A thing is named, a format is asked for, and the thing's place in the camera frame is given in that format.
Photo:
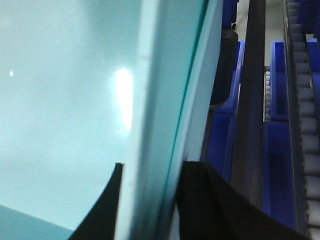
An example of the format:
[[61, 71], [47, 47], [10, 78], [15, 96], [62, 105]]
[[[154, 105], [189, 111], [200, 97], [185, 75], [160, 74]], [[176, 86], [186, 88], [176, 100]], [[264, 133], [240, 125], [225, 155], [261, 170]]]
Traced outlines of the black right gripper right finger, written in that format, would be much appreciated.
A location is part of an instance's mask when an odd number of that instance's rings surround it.
[[238, 194], [206, 162], [182, 164], [176, 192], [182, 240], [304, 240]]

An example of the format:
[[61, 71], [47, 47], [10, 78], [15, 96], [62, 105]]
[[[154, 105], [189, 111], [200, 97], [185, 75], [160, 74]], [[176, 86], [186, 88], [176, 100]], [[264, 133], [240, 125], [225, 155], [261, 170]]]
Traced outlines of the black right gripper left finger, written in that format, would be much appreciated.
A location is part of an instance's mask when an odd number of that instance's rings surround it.
[[123, 176], [122, 163], [116, 163], [103, 192], [70, 240], [113, 240]]

